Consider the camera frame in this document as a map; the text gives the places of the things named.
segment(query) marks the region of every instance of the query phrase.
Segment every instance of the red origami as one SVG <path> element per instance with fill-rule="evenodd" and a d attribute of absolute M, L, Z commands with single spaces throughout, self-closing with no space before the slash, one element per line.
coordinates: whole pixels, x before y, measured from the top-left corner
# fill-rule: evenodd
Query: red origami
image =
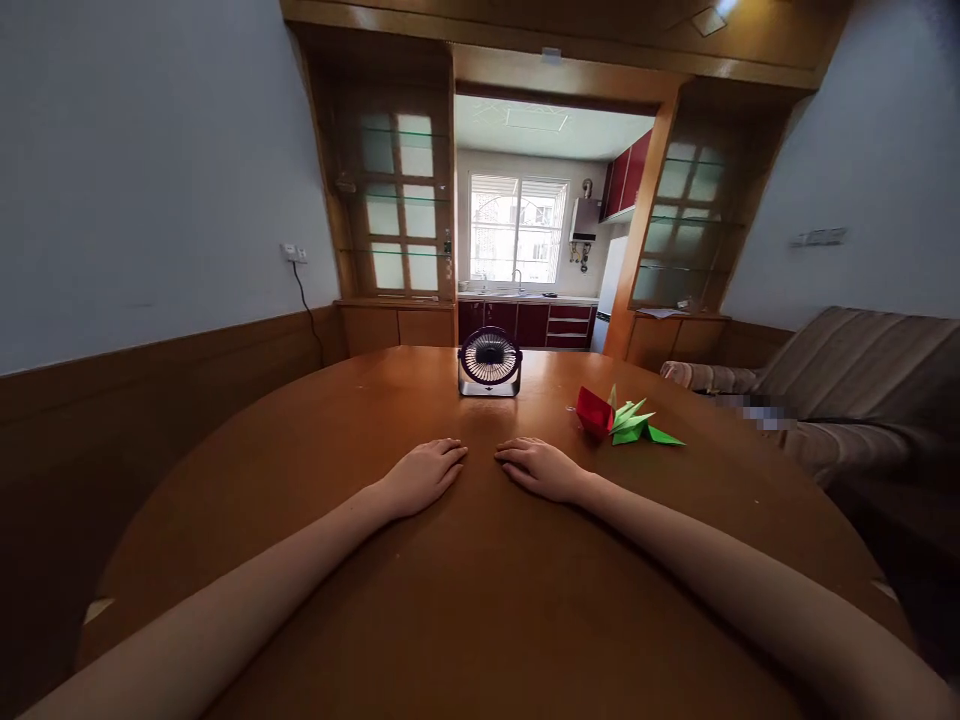
<path fill-rule="evenodd" d="M 583 429 L 597 440 L 603 440 L 613 429 L 613 408 L 585 387 L 580 388 L 577 397 L 577 417 Z"/>

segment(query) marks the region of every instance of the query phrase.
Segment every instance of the round table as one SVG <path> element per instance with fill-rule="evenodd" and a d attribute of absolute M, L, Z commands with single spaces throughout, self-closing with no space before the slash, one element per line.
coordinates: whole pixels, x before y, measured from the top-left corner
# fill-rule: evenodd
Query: round table
<path fill-rule="evenodd" d="M 217 577 L 458 437 L 456 484 L 370 538 L 209 712 L 215 718 L 788 718 L 805 699 L 669 574 L 583 512 L 510 483 L 494 446 L 552 443 L 713 525 L 910 642 L 880 570 L 813 481 L 728 410 L 592 353 L 525 352 L 515 399 L 461 398 L 456 351 L 398 347 L 304 377 L 182 460 L 127 529 L 86 626 L 86 664 Z M 647 398 L 687 443 L 614 447 L 580 428 L 581 385 Z"/>

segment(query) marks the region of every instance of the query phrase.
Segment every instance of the fan base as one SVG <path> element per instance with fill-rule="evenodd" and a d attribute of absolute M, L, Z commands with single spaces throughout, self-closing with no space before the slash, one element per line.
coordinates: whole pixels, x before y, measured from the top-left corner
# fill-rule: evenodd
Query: fan base
<path fill-rule="evenodd" d="M 511 383 L 502 385 L 481 385 L 459 378 L 460 394 L 465 397 L 516 397 L 520 392 L 520 373 Z"/>

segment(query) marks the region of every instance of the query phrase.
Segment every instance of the green origami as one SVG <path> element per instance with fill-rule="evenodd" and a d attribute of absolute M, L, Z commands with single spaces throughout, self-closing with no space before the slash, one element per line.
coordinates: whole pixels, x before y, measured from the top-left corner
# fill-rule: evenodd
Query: green origami
<path fill-rule="evenodd" d="M 611 391 L 611 399 L 616 398 L 615 392 L 616 390 Z M 667 435 L 662 430 L 657 430 L 648 422 L 654 413 L 637 415 L 637 410 L 645 402 L 646 398 L 638 403 L 627 402 L 617 410 L 613 416 L 613 428 L 610 430 L 610 434 L 613 435 L 613 444 L 625 445 L 644 438 L 659 445 L 683 445 L 684 443 L 675 437 Z"/>

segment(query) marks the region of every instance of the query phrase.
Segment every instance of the drawer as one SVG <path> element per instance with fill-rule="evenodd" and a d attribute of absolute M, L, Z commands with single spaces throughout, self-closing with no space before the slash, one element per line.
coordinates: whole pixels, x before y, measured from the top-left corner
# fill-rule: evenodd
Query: drawer
<path fill-rule="evenodd" d="M 589 329 L 589 320 L 551 320 L 547 332 L 554 335 L 586 335 Z"/>
<path fill-rule="evenodd" d="M 572 318 L 577 320 L 589 320 L 590 312 L 593 307 L 590 305 L 551 305 L 550 319 Z"/>
<path fill-rule="evenodd" d="M 547 347 L 565 348 L 568 350 L 586 350 L 587 336 L 547 335 Z"/>

